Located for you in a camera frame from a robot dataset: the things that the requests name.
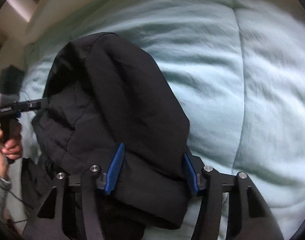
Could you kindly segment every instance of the seam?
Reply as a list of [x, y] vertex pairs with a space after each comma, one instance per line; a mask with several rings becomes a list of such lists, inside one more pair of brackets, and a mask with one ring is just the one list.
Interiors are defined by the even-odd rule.
[[232, 8], [233, 12], [234, 12], [234, 15], [235, 15], [235, 19], [236, 19], [236, 24], [237, 24], [237, 27], [238, 27], [238, 34], [239, 34], [239, 41], [240, 41], [240, 51], [241, 51], [241, 57], [242, 57], [242, 67], [243, 67], [243, 88], [244, 88], [244, 102], [243, 102], [243, 121], [242, 121], [242, 128], [241, 128], [241, 132], [240, 132], [240, 138], [239, 138], [239, 143], [238, 143], [238, 148], [237, 148], [237, 151], [236, 151], [236, 154], [235, 154], [235, 158], [234, 158], [234, 161], [233, 161], [233, 165], [232, 165], [232, 169], [231, 169], [231, 174], [233, 173], [233, 169], [235, 167], [235, 163], [236, 163], [236, 159], [237, 159], [237, 156], [238, 154], [240, 153], [241, 151], [241, 142], [242, 142], [242, 134], [243, 134], [243, 130], [244, 130], [244, 122], [245, 122], [245, 98], [246, 98], [246, 88], [245, 88], [245, 64], [244, 64], [244, 53], [243, 53], [243, 39], [242, 39], [242, 32], [240, 30], [240, 27], [239, 27], [239, 22], [238, 22], [238, 19], [237, 19], [237, 16], [236, 16], [236, 11], [235, 11], [235, 8]]
[[[87, 55], [85, 56], [85, 58], [84, 58], [83, 61], [82, 61], [84, 67], [85, 67], [86, 59], [87, 59], [88, 55], [90, 54], [91, 50], [93, 49], [94, 44], [95, 44], [102, 36], [105, 36], [105, 35], [108, 35], [108, 34], [114, 34], [114, 33], [103, 33], [103, 34], [99, 35], [99, 37], [97, 37], [97, 39], [94, 40], [93, 44], [90, 46], [90, 48], [89, 48], [89, 50], [88, 50]], [[70, 137], [69, 137], [68, 140], [67, 140], [67, 144], [66, 144], [66, 147], [65, 147], [65, 153], [64, 153], [64, 154], [62, 155], [62, 157], [60, 158], [60, 163], [62, 163], [62, 159], [64, 158], [64, 156], [65, 156], [66, 153], [68, 152], [67, 147], [68, 147], [68, 144], [69, 144], [69, 142], [70, 142], [70, 139], [72, 138], [73, 134], [75, 133], [75, 125], [76, 125], [76, 123], [79, 121], [79, 119], [81, 119], [81, 118], [84, 116], [84, 114], [86, 113], [86, 111], [87, 111], [87, 109], [88, 109], [88, 107], [89, 107], [89, 105], [90, 105], [92, 99], [93, 99], [93, 97], [90, 98], [90, 100], [89, 100], [89, 102], [88, 102], [88, 104], [87, 104], [87, 106], [86, 106], [86, 109], [85, 109], [85, 111], [83, 112], [83, 114], [82, 114], [82, 115], [75, 121], [75, 123], [73, 124], [73, 129], [74, 129], [74, 131], [71, 133]]]
[[66, 149], [65, 149], [65, 153], [62, 155], [62, 157], [61, 157], [61, 159], [60, 159], [60, 163], [62, 162], [62, 159], [63, 159], [63, 157], [66, 155], [66, 153], [68, 152], [68, 150], [67, 150], [67, 147], [68, 147], [68, 144], [69, 144], [69, 141], [70, 141], [70, 139], [72, 138], [72, 136], [73, 136], [73, 134], [75, 133], [75, 125], [76, 125], [76, 123], [85, 115], [85, 113], [87, 112], [87, 109], [88, 109], [88, 107], [89, 107], [89, 105], [90, 105], [90, 103], [91, 103], [91, 100], [92, 100], [92, 97], [90, 98], [90, 100], [89, 100], [89, 102], [88, 102], [88, 104], [87, 104], [87, 106], [86, 106], [86, 109], [85, 109], [85, 111], [82, 113], [82, 115], [75, 121], [75, 123], [73, 124], [73, 132], [71, 133], [71, 135], [70, 135], [70, 137], [68, 138], [68, 140], [67, 140], [67, 143], [66, 143]]

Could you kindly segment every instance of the black fabric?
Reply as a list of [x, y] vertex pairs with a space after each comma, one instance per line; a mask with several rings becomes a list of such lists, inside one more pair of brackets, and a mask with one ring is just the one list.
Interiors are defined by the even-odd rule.
[[182, 168], [189, 121], [148, 53], [113, 33], [73, 40], [54, 60], [44, 97], [49, 108], [32, 122], [42, 172], [23, 169], [26, 202], [44, 193], [44, 173], [79, 174], [123, 142], [118, 183], [102, 207], [111, 233], [181, 226], [190, 199]]

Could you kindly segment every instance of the black gripper frame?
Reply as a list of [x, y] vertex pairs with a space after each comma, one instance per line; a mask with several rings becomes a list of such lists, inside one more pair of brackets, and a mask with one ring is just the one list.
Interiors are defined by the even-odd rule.
[[41, 206], [34, 211], [28, 219], [27, 225], [22, 233], [25, 240], [69, 240], [63, 228], [65, 212], [67, 208], [67, 192], [80, 193], [83, 230], [85, 239], [83, 240], [105, 240], [107, 237], [102, 229], [100, 210], [96, 191], [100, 194], [109, 195], [114, 190], [120, 173], [121, 165], [125, 157], [124, 144], [116, 144], [101, 164], [94, 164], [86, 169], [82, 174], [67, 176], [61, 172], [54, 178], [53, 186], [44, 196]]
[[246, 173], [219, 173], [204, 166], [188, 148], [184, 164], [192, 195], [203, 197], [192, 240], [217, 240], [225, 192], [229, 193], [226, 240], [283, 240], [266, 201]]

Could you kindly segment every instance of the light blue comforter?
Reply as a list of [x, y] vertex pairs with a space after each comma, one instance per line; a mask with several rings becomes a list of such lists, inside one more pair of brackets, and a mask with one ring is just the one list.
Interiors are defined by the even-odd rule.
[[[191, 152], [222, 173], [246, 171], [289, 239], [305, 218], [304, 11], [284, 0], [97, 0], [26, 48], [21, 100], [42, 97], [68, 41], [97, 32], [152, 55], [190, 120]], [[23, 145], [37, 159], [33, 116], [22, 117]], [[144, 239], [190, 239], [199, 206], [181, 229], [147, 228]]]

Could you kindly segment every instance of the blue gripper pad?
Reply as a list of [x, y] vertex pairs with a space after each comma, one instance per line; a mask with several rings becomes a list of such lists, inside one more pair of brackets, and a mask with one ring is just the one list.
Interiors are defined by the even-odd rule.
[[198, 183], [197, 183], [197, 174], [193, 168], [192, 163], [189, 160], [187, 153], [184, 156], [184, 173], [186, 177], [186, 181], [188, 183], [188, 187], [191, 193], [196, 196], [199, 192]]
[[105, 194], [109, 195], [116, 186], [118, 175], [125, 158], [125, 145], [120, 143], [106, 176]]

